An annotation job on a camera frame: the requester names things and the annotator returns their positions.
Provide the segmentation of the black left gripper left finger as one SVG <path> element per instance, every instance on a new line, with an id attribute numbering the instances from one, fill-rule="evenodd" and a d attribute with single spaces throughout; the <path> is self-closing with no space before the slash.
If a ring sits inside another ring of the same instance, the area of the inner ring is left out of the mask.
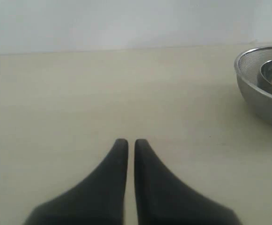
<path id="1" fill-rule="evenodd" d="M 35 207 L 26 225 L 122 225 L 128 141 L 117 139 L 107 156 L 84 180 Z"/>

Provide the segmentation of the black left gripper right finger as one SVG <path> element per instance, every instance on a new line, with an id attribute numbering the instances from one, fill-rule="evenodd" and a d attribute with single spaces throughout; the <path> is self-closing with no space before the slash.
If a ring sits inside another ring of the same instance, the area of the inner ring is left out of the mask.
<path id="1" fill-rule="evenodd" d="M 239 225 L 238 216 L 184 184 L 146 139 L 134 146 L 134 186 L 140 225 Z"/>

